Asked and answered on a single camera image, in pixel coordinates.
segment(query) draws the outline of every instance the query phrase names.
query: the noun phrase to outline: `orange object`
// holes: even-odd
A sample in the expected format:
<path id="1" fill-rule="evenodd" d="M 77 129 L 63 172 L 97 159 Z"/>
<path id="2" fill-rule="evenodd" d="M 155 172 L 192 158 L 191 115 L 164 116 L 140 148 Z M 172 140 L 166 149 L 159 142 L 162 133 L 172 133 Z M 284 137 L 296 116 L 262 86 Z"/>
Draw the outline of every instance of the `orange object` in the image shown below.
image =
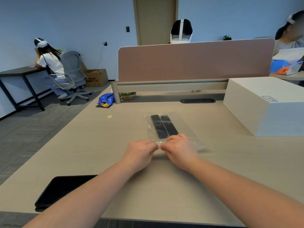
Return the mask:
<path id="1" fill-rule="evenodd" d="M 286 66 L 283 68 L 280 68 L 277 72 L 274 72 L 275 74 L 284 75 L 287 74 L 287 71 L 289 70 L 290 66 Z"/>

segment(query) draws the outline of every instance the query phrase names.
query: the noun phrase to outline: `desk divider panel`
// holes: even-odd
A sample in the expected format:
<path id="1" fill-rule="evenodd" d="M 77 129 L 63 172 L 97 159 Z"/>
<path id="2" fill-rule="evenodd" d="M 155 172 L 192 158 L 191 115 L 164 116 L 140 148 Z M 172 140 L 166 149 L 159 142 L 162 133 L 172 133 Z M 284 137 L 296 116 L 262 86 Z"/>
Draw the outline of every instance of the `desk divider panel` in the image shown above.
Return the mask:
<path id="1" fill-rule="evenodd" d="M 122 47 L 118 82 L 269 76 L 273 38 Z"/>

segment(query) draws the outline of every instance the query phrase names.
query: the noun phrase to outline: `black remote control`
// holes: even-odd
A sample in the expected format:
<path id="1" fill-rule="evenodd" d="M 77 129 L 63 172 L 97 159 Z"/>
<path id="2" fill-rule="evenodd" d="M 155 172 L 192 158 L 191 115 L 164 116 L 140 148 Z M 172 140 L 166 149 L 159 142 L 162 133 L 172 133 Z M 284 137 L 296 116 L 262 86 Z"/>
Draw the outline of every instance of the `black remote control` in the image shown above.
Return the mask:
<path id="1" fill-rule="evenodd" d="M 171 122 L 170 118 L 168 117 L 168 115 L 164 115 L 164 116 L 161 116 L 161 120 L 169 134 L 169 136 L 172 136 L 172 135 L 177 135 L 178 132 L 176 130 L 176 128 L 174 127 L 173 123 Z"/>
<path id="2" fill-rule="evenodd" d="M 166 128 L 165 128 L 164 124 L 162 123 L 158 114 L 151 115 L 151 118 L 152 118 L 153 124 L 155 126 L 156 132 L 158 134 L 158 137 L 160 139 L 168 138 L 168 133 L 166 131 Z"/>

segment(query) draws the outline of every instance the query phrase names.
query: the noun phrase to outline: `desk surface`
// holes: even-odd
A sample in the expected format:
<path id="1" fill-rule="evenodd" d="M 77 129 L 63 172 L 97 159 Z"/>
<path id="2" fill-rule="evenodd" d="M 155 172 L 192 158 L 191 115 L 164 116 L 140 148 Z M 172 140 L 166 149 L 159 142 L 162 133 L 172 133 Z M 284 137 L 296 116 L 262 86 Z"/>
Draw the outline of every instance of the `desk surface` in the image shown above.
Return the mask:
<path id="1" fill-rule="evenodd" d="M 271 73 L 269 76 L 290 81 L 304 81 L 304 71 L 294 73 L 288 76 Z"/>
<path id="2" fill-rule="evenodd" d="M 20 76 L 22 74 L 31 74 L 31 73 L 44 71 L 44 70 L 46 70 L 46 68 L 25 66 L 25 67 L 13 69 L 13 70 L 2 71 L 2 72 L 0 72 L 0 77 L 2 77 L 2 76 Z"/>
<path id="3" fill-rule="evenodd" d="M 0 186 L 0 211 L 34 212 L 35 201 L 55 176 L 104 171 L 120 160 L 130 141 L 147 138 L 145 113 L 170 111 L 177 111 L 209 145 L 201 157 L 304 203 L 303 137 L 254 137 L 222 101 L 187 105 L 134 102 L 109 109 L 96 108 L 96 102 Z M 206 187 L 174 166 L 161 150 L 146 169 L 125 184 L 103 217 L 242 225 Z"/>

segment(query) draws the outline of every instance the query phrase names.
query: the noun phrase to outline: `white cardboard box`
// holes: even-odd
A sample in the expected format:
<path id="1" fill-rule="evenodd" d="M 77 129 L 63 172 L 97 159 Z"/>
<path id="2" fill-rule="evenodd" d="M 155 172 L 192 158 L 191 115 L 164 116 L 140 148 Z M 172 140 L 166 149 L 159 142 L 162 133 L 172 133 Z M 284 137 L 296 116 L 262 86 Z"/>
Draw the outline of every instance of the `white cardboard box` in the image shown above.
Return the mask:
<path id="1" fill-rule="evenodd" d="M 304 88 L 275 77 L 229 79 L 224 105 L 254 136 L 304 136 Z"/>

